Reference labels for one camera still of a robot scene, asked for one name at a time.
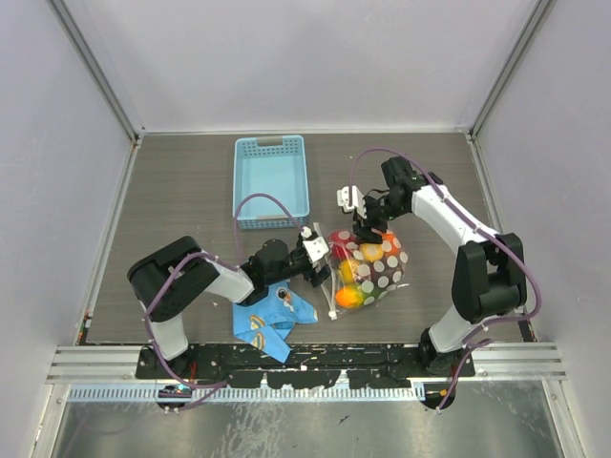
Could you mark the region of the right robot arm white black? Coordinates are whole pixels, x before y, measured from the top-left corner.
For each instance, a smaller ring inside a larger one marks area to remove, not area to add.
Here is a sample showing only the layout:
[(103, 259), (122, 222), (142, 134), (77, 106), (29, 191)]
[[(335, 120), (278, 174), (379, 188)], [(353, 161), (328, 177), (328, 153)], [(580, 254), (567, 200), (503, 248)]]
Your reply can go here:
[(337, 204), (352, 215), (360, 241), (379, 242), (390, 221), (413, 214), (426, 222), (455, 256), (452, 304), (425, 329), (418, 362), (432, 376), (450, 372), (466, 352), (468, 340), (488, 322), (503, 320), (526, 303), (523, 244), (475, 219), (451, 195), (443, 181), (412, 161), (393, 156), (381, 165), (387, 188), (375, 198), (348, 184)]

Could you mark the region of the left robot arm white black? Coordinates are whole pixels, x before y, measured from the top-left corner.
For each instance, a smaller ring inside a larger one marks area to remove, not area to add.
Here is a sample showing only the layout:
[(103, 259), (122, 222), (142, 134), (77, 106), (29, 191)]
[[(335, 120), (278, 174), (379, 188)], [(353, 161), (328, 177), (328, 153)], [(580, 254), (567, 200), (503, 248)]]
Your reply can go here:
[(182, 313), (203, 293), (231, 303), (237, 339), (285, 362), (290, 354), (285, 339), (292, 329), (318, 321), (314, 306), (291, 290), (290, 281), (301, 276), (311, 286), (321, 286), (330, 275), (328, 253), (326, 240), (304, 229), (294, 249), (269, 239), (240, 266), (204, 251), (190, 236), (138, 261), (127, 279), (143, 308), (158, 368), (170, 378), (190, 369)]

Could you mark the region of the clear polka dot zip bag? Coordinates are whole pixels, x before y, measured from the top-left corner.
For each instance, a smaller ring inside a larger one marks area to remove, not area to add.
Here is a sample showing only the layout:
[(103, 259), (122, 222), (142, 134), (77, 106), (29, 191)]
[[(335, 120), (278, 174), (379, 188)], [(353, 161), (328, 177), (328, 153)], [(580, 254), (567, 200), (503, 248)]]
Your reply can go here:
[[(354, 234), (355, 242), (358, 248), (352, 252), (352, 257), (346, 260), (336, 260), (331, 256), (329, 232), (325, 226), (316, 221), (313, 223), (313, 228), (319, 231), (329, 247), (329, 253), (324, 258), (324, 265), (329, 266), (330, 275), (322, 286), (323, 294), (327, 300), (328, 317), (335, 321), (341, 315), (349, 312), (376, 305), (383, 300), (389, 293), (401, 286), (401, 281), (409, 261), (409, 255), (399, 238), (392, 230), (388, 230), (383, 235), (381, 243), (385, 256), (375, 262), (367, 262), (363, 259), (362, 253), (359, 251), (359, 245)], [(363, 294), (366, 296), (364, 305), (358, 309), (345, 309), (338, 306), (335, 302), (335, 292), (348, 284), (356, 284), (360, 287)]]

